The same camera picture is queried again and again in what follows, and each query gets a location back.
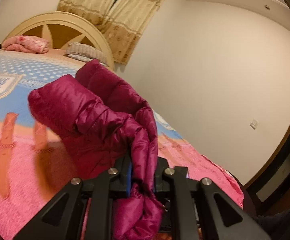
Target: pillow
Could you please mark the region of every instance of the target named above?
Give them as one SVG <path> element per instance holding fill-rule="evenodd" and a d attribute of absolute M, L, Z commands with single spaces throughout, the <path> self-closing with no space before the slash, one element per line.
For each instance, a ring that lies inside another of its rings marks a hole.
<path fill-rule="evenodd" d="M 79 60 L 79 61 L 82 61 L 82 62 L 90 62 L 91 60 L 93 60 L 92 58 L 89 58 L 89 57 L 85 57 L 85 56 L 82 56 L 80 54 L 68 54 L 67 57 L 70 57 L 70 58 L 73 58 L 73 59 L 76 59 L 76 60 Z M 100 62 L 101 65 L 107 67 L 107 65 L 103 62 Z"/>
<path fill-rule="evenodd" d="M 71 42 L 65 54 L 66 55 L 81 55 L 83 57 L 89 58 L 89 61 L 91 61 L 92 59 L 98 59 L 100 62 L 107 64 L 107 58 L 104 55 L 104 53 L 87 44 Z"/>

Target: metal screw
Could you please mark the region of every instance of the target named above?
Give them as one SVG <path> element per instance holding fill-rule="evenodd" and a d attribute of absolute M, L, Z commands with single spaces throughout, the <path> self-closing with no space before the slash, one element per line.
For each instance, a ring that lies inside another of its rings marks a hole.
<path fill-rule="evenodd" d="M 201 182 L 202 182 L 204 185 L 206 185 L 206 186 L 209 186 L 210 184 L 213 183 L 213 182 L 211 181 L 210 178 L 203 178 L 203 179 L 201 180 Z"/>
<path fill-rule="evenodd" d="M 81 179 L 80 178 L 72 178 L 72 180 L 70 182 L 73 185 L 78 185 L 78 184 L 80 184 Z"/>
<path fill-rule="evenodd" d="M 118 169 L 116 169 L 116 168 L 110 168 L 110 169 L 108 169 L 108 173 L 110 175 L 115 175 L 115 174 L 118 173 Z"/>
<path fill-rule="evenodd" d="M 167 168 L 167 169 L 165 169 L 165 173 L 167 175 L 173 175 L 175 173 L 175 170 L 172 168 Z"/>

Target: cream headboard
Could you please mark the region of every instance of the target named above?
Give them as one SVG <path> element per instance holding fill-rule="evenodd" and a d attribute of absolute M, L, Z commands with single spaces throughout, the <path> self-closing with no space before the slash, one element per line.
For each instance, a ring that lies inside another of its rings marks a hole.
<path fill-rule="evenodd" d="M 50 41 L 50 48 L 66 49 L 69 42 L 81 42 L 102 51 L 110 69 L 114 59 L 105 37 L 87 20 L 68 12 L 49 12 L 34 16 L 18 25 L 5 38 L 33 35 Z"/>

